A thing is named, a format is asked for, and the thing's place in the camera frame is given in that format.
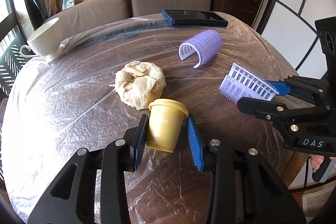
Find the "person's right hand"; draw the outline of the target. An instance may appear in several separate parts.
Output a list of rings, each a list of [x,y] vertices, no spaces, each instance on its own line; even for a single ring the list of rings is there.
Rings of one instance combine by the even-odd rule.
[[[311,155],[310,156],[310,163],[313,169],[317,170],[321,166],[324,161],[324,156],[319,155]]]

